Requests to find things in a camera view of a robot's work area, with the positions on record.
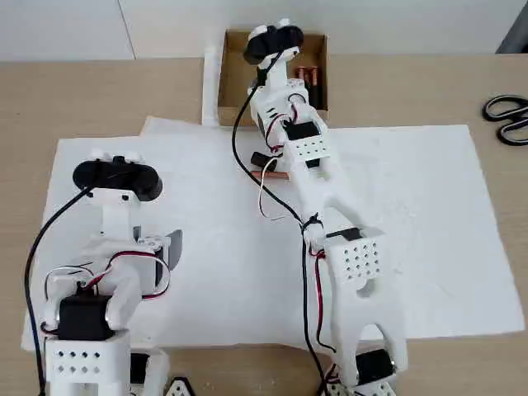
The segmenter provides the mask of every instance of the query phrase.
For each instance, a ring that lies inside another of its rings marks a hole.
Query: scissors handle
[[[501,113],[493,113],[491,108],[493,105],[498,103],[512,103],[516,105],[516,107]],[[494,97],[487,101],[482,108],[482,117],[486,121],[514,120],[522,117],[522,115],[525,113],[528,113],[528,100],[517,95],[500,95],[498,97]]]
[[[506,124],[502,128],[499,128],[497,131],[497,137],[501,142],[510,146],[526,146],[528,144],[528,138],[513,139],[508,136],[512,131],[519,130],[525,126],[528,126],[528,117],[520,118],[511,124]]]

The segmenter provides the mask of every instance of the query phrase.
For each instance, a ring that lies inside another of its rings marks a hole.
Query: wire
[[[304,321],[304,341],[306,342],[306,346],[308,347],[308,350],[310,352],[310,355],[313,357],[313,361],[315,362],[315,365],[317,366],[317,370],[319,372],[319,376],[321,377],[321,381],[323,382],[323,392],[325,396],[328,396],[328,389],[326,387],[326,379],[324,378],[323,373],[323,367],[321,366],[321,362],[319,361],[319,358],[317,357],[317,354],[314,351],[314,347],[312,346],[312,342],[310,341],[310,335],[309,335],[309,325],[308,325],[308,277],[306,274],[306,242],[303,238],[303,259],[302,259],[302,267],[303,267],[303,321]]]
[[[48,301],[48,299],[49,299],[49,296],[48,296],[48,279],[50,278],[51,274],[53,274],[56,271],[61,271],[61,270],[76,270],[76,272],[70,272],[68,275],[74,275],[74,274],[79,273],[79,272],[86,272],[91,277],[94,277],[93,271],[89,270],[88,268],[84,268],[84,266],[57,266],[57,267],[53,268],[52,270],[48,271],[48,273],[46,274],[46,276],[44,278],[44,297],[45,297],[46,301]]]
[[[280,220],[280,219],[284,219],[286,217],[284,215],[283,216],[278,216],[278,217],[270,217],[267,214],[265,214],[264,210],[262,209],[262,188],[264,187],[264,179],[266,178],[266,172],[267,172],[267,169],[274,162],[276,162],[278,159],[279,159],[279,157],[273,157],[266,163],[266,165],[264,165],[264,168],[261,170],[261,184],[260,184],[260,187],[258,189],[258,209],[261,212],[262,217],[264,217],[265,219],[268,219],[270,221]]]
[[[317,301],[319,306],[319,316],[317,321],[317,332],[315,333],[315,339],[317,344],[323,348],[327,348],[333,353],[336,353],[336,348],[329,346],[324,342],[321,342],[321,329],[323,328],[323,288],[321,287],[321,274],[319,272],[319,259],[325,258],[324,250],[320,250],[315,257],[315,284],[317,286]]]
[[[157,291],[155,290],[154,293],[150,294],[150,295],[142,295],[142,299],[155,299],[161,295],[164,295],[170,284],[171,284],[171,270],[168,266],[168,264],[162,260],[161,258],[157,257],[155,254],[153,253],[149,253],[149,252],[136,252],[136,251],[132,251],[132,250],[127,250],[127,251],[123,251],[123,252],[118,252],[116,254],[114,254],[110,260],[108,261],[108,264],[106,265],[106,269],[101,273],[101,274],[98,274],[96,276],[94,276],[92,278],[92,280],[90,280],[87,285],[84,287],[85,290],[89,290],[91,289],[93,286],[97,285],[101,280],[102,278],[108,273],[111,271],[112,269],[112,263],[113,261],[118,258],[118,257],[123,257],[123,256],[134,256],[134,257],[150,257],[152,258],[153,260],[155,260],[156,262],[160,263],[162,266],[163,266],[163,270],[165,270],[166,272],[166,276],[165,278],[167,279],[166,282],[165,282],[165,286],[163,288],[159,288],[161,289],[160,291]]]
[[[275,63],[277,62],[277,60],[279,60],[279,58],[281,57],[282,55],[282,51],[277,54],[277,56],[275,58],[273,58],[273,60],[271,61],[270,63],[270,66],[268,66],[268,68],[264,71],[265,75],[268,74],[268,72],[270,71],[270,69],[275,65]],[[247,99],[246,101],[244,102],[244,104],[242,105],[241,109],[240,109],[240,112],[238,113],[237,115],[237,118],[236,120],[234,121],[234,126],[233,126],[233,133],[231,135],[231,149],[233,150],[233,156],[234,156],[234,159],[235,161],[237,162],[237,164],[240,166],[240,168],[249,176],[249,178],[251,180],[253,180],[253,182],[255,182],[258,186],[260,186],[260,181],[254,177],[251,173],[251,171],[249,171],[249,169],[243,164],[242,160],[240,159],[240,157],[238,156],[238,151],[237,151],[237,130],[238,130],[238,125],[240,124],[240,120],[242,119],[242,115],[243,113],[245,112],[245,110],[248,108],[248,105],[249,105],[249,102],[251,101],[251,99],[253,98],[253,96],[255,95],[255,92],[257,92],[257,89],[258,89],[258,84],[255,85],[255,87],[253,87],[253,89],[251,90],[251,93],[247,96]],[[273,192],[271,192],[266,186],[263,186],[262,189],[272,198],[274,199],[279,205],[282,205],[286,210],[288,210],[292,216],[294,216],[294,218],[297,220],[297,221],[301,221],[299,215],[295,212],[295,210],[289,206],[288,204],[286,204],[282,199],[280,199],[278,196],[276,196]]]
[[[31,292],[30,292],[30,274],[31,274],[31,264],[35,258],[36,249],[38,248],[40,241],[44,237],[46,231],[51,227],[51,225],[69,208],[74,206],[77,202],[81,200],[86,194],[95,188],[94,186],[89,186],[81,190],[74,198],[66,203],[62,208],[57,210],[49,219],[45,222],[44,226],[40,229],[37,234],[35,241],[31,245],[29,254],[27,255],[26,268],[24,270],[24,293],[26,296],[27,311],[30,317],[31,331],[33,335],[33,342],[35,343],[35,359],[36,359],[36,369],[39,376],[39,396],[46,395],[46,378],[44,375],[44,367],[42,365],[42,354],[40,353],[40,341],[38,329],[36,326],[35,320],[35,311],[33,309],[33,303],[31,303]]]
[[[279,58],[281,57],[282,55],[282,51],[279,52],[275,58],[273,58],[273,60],[270,62],[270,65],[268,66],[268,68],[264,71],[264,74],[263,74],[263,78],[265,78],[267,76],[267,74],[269,73],[269,71],[271,70],[271,68],[275,65],[275,63],[277,62],[277,60],[279,60]],[[240,120],[242,119],[242,116],[243,116],[243,113],[245,112],[245,110],[248,108],[248,105],[249,105],[249,102],[252,100],[253,96],[255,95],[255,92],[257,92],[257,89],[258,89],[259,85],[258,84],[255,84],[255,87],[253,87],[253,89],[251,90],[251,92],[249,93],[249,95],[247,96],[246,98],[246,101],[243,103],[241,109],[240,109],[240,112],[238,113],[237,115],[237,118],[236,120],[234,121],[234,125],[233,125],[233,133],[231,135],[231,149],[233,150],[233,156],[234,156],[234,159],[235,161],[237,162],[237,164],[240,166],[240,168],[247,174],[247,176],[253,180],[253,182],[255,182],[258,186],[260,186],[260,182],[259,180],[254,177],[252,175],[252,173],[248,170],[248,168],[243,164],[242,160],[240,159],[240,157],[238,156],[238,151],[237,151],[237,130],[238,130],[238,125],[240,124]],[[273,198],[278,204],[282,205],[286,210],[288,210],[291,215],[294,217],[294,219],[296,219],[298,222],[302,223],[302,220],[301,218],[299,217],[299,215],[297,214],[297,212],[295,212],[295,210],[289,206],[288,204],[286,204],[283,200],[281,200],[278,196],[276,196],[273,192],[271,192],[266,186],[262,186],[262,189],[271,197]],[[304,226],[301,226],[301,231],[304,231],[305,227]],[[303,240],[303,249],[302,249],[302,269],[303,269],[303,322],[304,322],[304,340],[306,342],[306,346],[307,348],[309,349],[309,352],[310,352],[310,355],[313,357],[313,361],[315,362],[315,365],[317,366],[317,369],[318,369],[318,372],[319,372],[319,376],[321,377],[321,380],[323,383],[325,383],[325,379],[324,379],[324,373],[323,373],[323,367],[321,366],[321,362],[319,361],[315,351],[314,351],[314,347],[312,346],[312,343],[310,341],[310,337],[309,337],[309,319],[308,319],[308,278],[307,278],[307,274],[306,274],[306,251],[307,251],[307,247],[306,247],[306,242],[304,241],[304,236],[302,236],[302,240]],[[327,390],[327,387],[326,385],[324,386],[324,394],[325,396],[328,396],[328,390]]]

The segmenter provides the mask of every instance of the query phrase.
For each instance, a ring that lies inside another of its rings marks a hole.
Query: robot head
[[[249,36],[244,59],[249,64],[260,64],[267,56],[299,48],[303,41],[303,31],[290,25],[287,19],[280,21],[277,26],[259,26]]]

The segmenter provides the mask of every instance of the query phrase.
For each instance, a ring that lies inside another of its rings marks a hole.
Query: black cable
[[[268,72],[273,67],[273,65],[276,64],[277,60],[279,60],[281,55],[282,55],[282,52],[280,52],[275,58],[273,58],[273,60],[270,63],[270,66],[264,71],[264,75],[265,76],[268,74]],[[240,120],[242,119],[242,116],[243,116],[245,110],[248,108],[249,102],[251,101],[251,99],[255,95],[255,92],[257,91],[258,87],[259,87],[258,84],[255,84],[255,87],[253,87],[253,89],[251,90],[251,93],[249,94],[249,96],[247,97],[246,101],[242,105],[242,108],[240,109],[240,112],[237,115],[237,119],[234,121],[233,134],[231,135],[231,148],[233,149],[233,156],[234,156],[234,159],[237,161],[237,164],[249,176],[249,178],[251,178],[258,186],[260,186],[260,184],[261,184],[260,181],[256,177],[254,177],[252,175],[252,173],[249,171],[249,169],[246,168],[246,166],[243,164],[242,160],[238,156],[237,142],[236,142],[238,125],[240,124]],[[276,196],[266,186],[263,186],[262,189],[271,198],[273,198],[278,204],[282,205],[286,210],[288,210],[291,213],[291,215],[294,216],[294,218],[297,221],[301,222],[301,219],[300,219],[299,215],[295,212],[295,210],[291,206],[286,204],[281,198]]]
[[[323,384],[323,392],[326,396],[328,396],[328,389],[326,385],[326,379],[324,378],[324,372],[323,367],[321,366],[321,362],[319,361],[319,358],[317,357],[317,354],[314,351],[314,347],[312,346],[312,342],[310,341],[310,335],[309,335],[309,325],[308,325],[308,276],[306,275],[306,241],[304,241],[303,237],[303,260],[302,260],[302,267],[303,267],[303,321],[304,321],[304,341],[306,342],[306,346],[308,347],[308,350],[310,352],[310,355],[313,357],[313,361],[315,361],[315,365],[317,366],[317,371],[319,372],[319,376],[321,377],[321,382]]]
[[[260,78],[262,78],[264,81],[259,81],[259,83],[264,83],[265,80],[266,80],[266,76],[267,74],[269,73],[269,71],[271,70],[271,68],[273,67],[273,65],[275,65],[275,63],[277,62],[277,60],[279,60],[279,58],[281,57],[282,55],[282,51],[277,54],[277,56],[275,58],[273,58],[273,60],[271,61],[270,65],[268,66],[268,68],[264,71],[264,73],[260,76]],[[238,130],[238,125],[240,124],[240,120],[242,119],[242,116],[243,116],[243,113],[245,112],[245,110],[248,108],[248,105],[249,105],[249,102],[252,100],[253,96],[255,95],[255,92],[257,91],[258,87],[259,87],[259,83],[257,83],[255,85],[255,87],[253,87],[253,89],[251,90],[251,92],[249,93],[249,95],[247,96],[247,99],[246,101],[244,102],[244,104],[242,105],[241,109],[240,109],[240,112],[238,113],[237,115],[237,118],[236,120],[234,121],[234,125],[233,125],[233,134],[231,135],[231,148],[233,150],[233,156],[234,156],[234,159],[237,161],[237,164],[242,168],[242,170],[247,174],[247,176],[249,178],[251,178],[255,184],[257,184],[258,186],[260,186],[260,181],[254,177],[252,175],[252,173],[249,171],[249,169],[246,168],[246,166],[243,164],[242,160],[240,159],[240,157],[238,156],[238,152],[237,152],[237,145],[236,145],[236,137],[237,137],[237,130]],[[295,212],[295,210],[289,206],[288,204],[286,204],[283,200],[281,200],[278,196],[276,196],[273,192],[271,192],[266,186],[263,186],[262,189],[271,197],[273,198],[278,204],[282,205],[286,210],[288,210],[291,215],[297,220],[299,221],[300,223],[302,223],[302,220],[301,218],[299,217],[299,215],[297,214],[297,212]],[[306,226],[310,225],[311,223],[321,223],[320,220],[317,220],[317,214],[315,216],[312,216],[312,218],[310,218],[309,222],[307,224],[304,224],[303,226],[301,226],[301,235],[302,233],[304,233],[304,230],[306,229]],[[321,377],[321,381],[323,382],[324,384],[324,394],[326,396],[328,396],[328,389],[326,387],[326,381],[325,381],[325,378],[324,378],[324,373],[323,373],[323,367],[321,366],[321,362],[319,361],[319,358],[317,357],[315,351],[314,351],[314,347],[312,346],[312,342],[310,341],[310,337],[309,337],[309,319],[308,319],[308,277],[307,277],[307,274],[306,274],[306,242],[304,241],[304,237],[302,237],[303,239],[303,258],[302,258],[302,268],[303,268],[303,321],[304,321],[304,340],[306,342],[306,346],[308,347],[308,350],[310,352],[310,355],[313,357],[313,361],[315,362],[315,365],[317,366],[317,369],[318,369],[318,372],[319,372],[319,376]]]
[[[36,326],[35,311],[33,310],[33,303],[31,303],[31,293],[30,293],[31,264],[33,263],[33,258],[35,257],[36,249],[38,248],[40,241],[44,237],[44,234],[46,233],[48,228],[51,226],[51,224],[53,224],[55,220],[59,218],[60,215],[62,215],[66,210],[68,210],[73,205],[75,205],[81,198],[83,198],[88,192],[90,192],[94,188],[95,186],[90,186],[90,187],[86,187],[85,189],[83,189],[74,198],[72,198],[66,205],[64,205],[62,208],[57,210],[53,214],[53,216],[49,218],[48,221],[46,221],[42,229],[40,229],[39,233],[37,234],[35,241],[31,245],[30,252],[27,256],[26,269],[24,271],[24,292],[26,293],[27,311],[30,316],[31,331],[33,334],[33,342],[35,343],[36,369],[37,369],[37,373],[39,376],[39,387],[40,387],[39,396],[45,396],[46,378],[44,375],[44,368],[42,365],[42,355],[40,353],[39,333],[38,333],[38,327]]]

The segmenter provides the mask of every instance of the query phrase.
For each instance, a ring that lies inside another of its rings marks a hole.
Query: cardboard box
[[[248,64],[243,51],[248,43],[250,31],[226,31],[224,53],[220,71],[218,92],[218,118],[220,125],[233,126],[240,107],[248,97],[248,87],[257,77],[257,67]],[[288,62],[288,77],[295,77],[299,66],[318,66],[320,68],[322,110],[319,115],[328,119],[328,81],[327,81],[327,37],[319,34],[304,34],[304,44],[300,53]],[[244,112],[240,125],[253,125],[249,106]]]

